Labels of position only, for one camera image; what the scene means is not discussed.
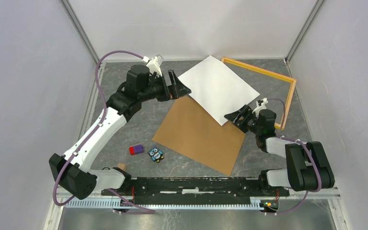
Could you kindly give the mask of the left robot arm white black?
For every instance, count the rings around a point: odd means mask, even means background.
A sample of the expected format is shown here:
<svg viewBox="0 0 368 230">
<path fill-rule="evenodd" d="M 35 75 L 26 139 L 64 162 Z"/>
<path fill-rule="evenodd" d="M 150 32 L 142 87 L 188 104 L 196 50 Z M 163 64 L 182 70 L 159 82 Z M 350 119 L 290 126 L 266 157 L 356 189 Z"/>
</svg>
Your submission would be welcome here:
<svg viewBox="0 0 368 230">
<path fill-rule="evenodd" d="M 102 114 L 86 133 L 62 155 L 54 153 L 49 158 L 55 180 L 54 195 L 59 186 L 79 200 L 108 188 L 119 195 L 130 192 L 131 182 L 121 170 L 91 170 L 91 165 L 110 138 L 129 122 L 144 102 L 176 100 L 191 93 L 173 70 L 168 71 L 168 76 L 170 84 L 159 70 L 151 71 L 141 64 L 133 65 L 127 71 L 126 81 L 109 97 Z"/>
</svg>

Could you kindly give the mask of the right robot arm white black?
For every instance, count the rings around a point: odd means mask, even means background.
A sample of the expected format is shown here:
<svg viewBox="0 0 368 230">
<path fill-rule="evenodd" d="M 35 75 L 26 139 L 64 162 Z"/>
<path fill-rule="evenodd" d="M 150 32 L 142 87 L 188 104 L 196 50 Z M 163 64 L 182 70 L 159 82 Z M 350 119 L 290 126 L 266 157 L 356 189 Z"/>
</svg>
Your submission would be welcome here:
<svg viewBox="0 0 368 230">
<path fill-rule="evenodd" d="M 312 192 L 334 187 L 334 174 L 322 143 L 278 136 L 275 112 L 266 108 L 252 110 L 244 105 L 224 117 L 242 132 L 252 132 L 261 151 L 286 160 L 284 169 L 268 170 L 264 173 L 265 178 L 258 181 L 257 188 L 261 194 L 269 196 L 277 187 Z"/>
</svg>

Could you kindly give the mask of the building and sky photo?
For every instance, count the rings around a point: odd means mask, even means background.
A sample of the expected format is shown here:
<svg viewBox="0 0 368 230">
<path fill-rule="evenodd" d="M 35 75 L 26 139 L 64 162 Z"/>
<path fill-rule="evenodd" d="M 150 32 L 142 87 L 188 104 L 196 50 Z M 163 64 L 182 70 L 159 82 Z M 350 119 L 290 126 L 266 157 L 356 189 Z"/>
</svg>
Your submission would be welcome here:
<svg viewBox="0 0 368 230">
<path fill-rule="evenodd" d="M 181 74 L 179 80 L 191 90 L 190 97 L 221 126 L 227 122 L 224 115 L 235 112 L 260 95 L 213 56 L 208 56 Z"/>
</svg>

